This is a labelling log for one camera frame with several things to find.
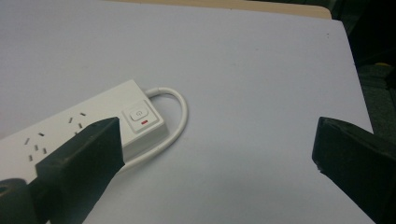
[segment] white surface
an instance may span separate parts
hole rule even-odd
[[[105,1],[0,2],[0,136],[134,78],[191,110],[85,223],[373,223],[311,160],[318,117],[371,131],[339,21]],[[175,129],[179,107],[154,101]]]
[[[129,116],[134,108],[144,108],[144,119]],[[125,162],[145,149],[158,145],[168,131],[165,122],[149,98],[133,80],[81,102],[0,140],[0,180],[36,178],[35,165],[88,125],[118,117]]]

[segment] cable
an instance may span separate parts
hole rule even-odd
[[[155,148],[143,153],[142,155],[137,156],[136,158],[131,159],[130,161],[125,162],[125,165],[120,169],[119,173],[124,172],[125,170],[136,166],[137,164],[147,161],[154,156],[158,155],[162,151],[164,151],[166,148],[171,146],[183,133],[184,128],[187,125],[187,119],[189,116],[189,109],[187,107],[186,100],[184,97],[178,93],[177,91],[170,89],[170,88],[165,88],[165,87],[159,87],[159,88],[154,88],[148,91],[145,91],[145,94],[147,95],[148,98],[161,95],[161,94],[170,94],[173,95],[180,103],[181,106],[181,118],[180,118],[180,123],[177,126],[177,129],[165,140],[163,140],[158,146]]]

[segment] power strip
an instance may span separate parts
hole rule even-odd
[[[147,95],[127,81],[0,141],[0,180],[36,178],[35,165],[86,126],[118,117],[124,161],[157,145],[168,131]]]

